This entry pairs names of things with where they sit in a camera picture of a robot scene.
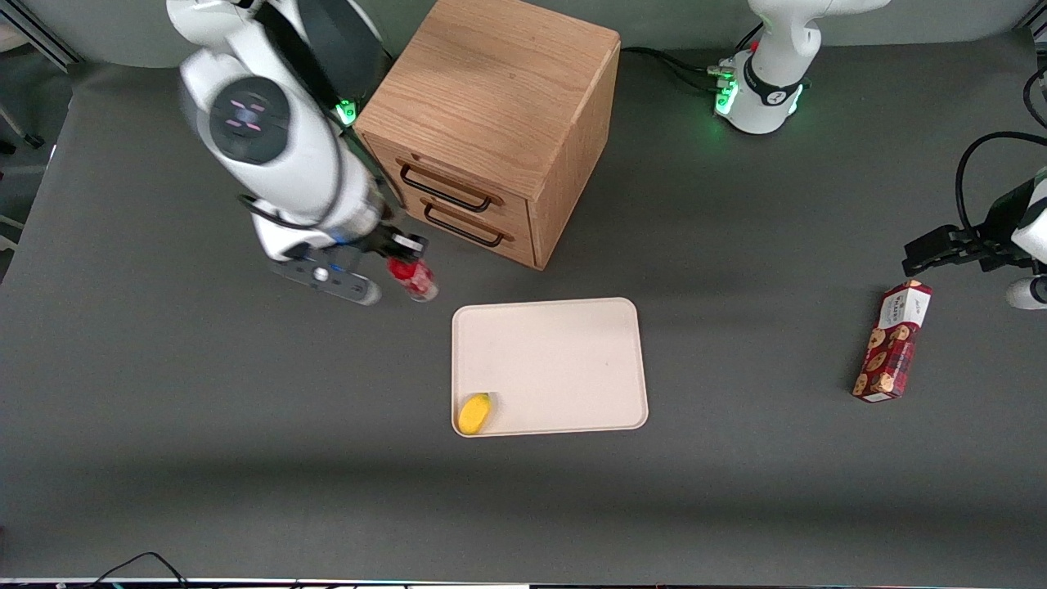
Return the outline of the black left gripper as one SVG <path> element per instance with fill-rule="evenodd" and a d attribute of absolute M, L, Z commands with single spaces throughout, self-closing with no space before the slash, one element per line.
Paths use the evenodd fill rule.
<path fill-rule="evenodd" d="M 1033 268 L 1035 258 L 1013 244 L 1011 235 L 1018 224 L 1026 216 L 1031 198 L 1035 192 L 1037 179 L 1018 184 L 992 202 L 985 219 L 977 225 L 971 224 L 964 191 L 956 195 L 956 206 L 961 224 L 968 232 L 971 243 L 979 254 L 957 249 L 956 225 L 941 225 L 927 234 L 905 245 L 903 271 L 908 278 L 915 278 L 926 271 L 946 265 L 962 265 L 979 260 L 981 271 L 992 272 L 1002 266 Z"/>

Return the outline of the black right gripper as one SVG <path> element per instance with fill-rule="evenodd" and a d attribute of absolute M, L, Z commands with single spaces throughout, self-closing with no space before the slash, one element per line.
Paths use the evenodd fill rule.
<path fill-rule="evenodd" d="M 409 258 L 425 256 L 429 240 L 405 234 L 396 227 L 397 220 L 397 216 L 380 216 L 369 231 L 363 225 L 336 225 L 330 231 L 330 237 L 335 243 L 324 249 L 324 260 L 336 271 L 352 272 L 361 256 L 377 254 L 385 258 L 389 273 L 405 273 L 405 264 L 409 264 Z"/>

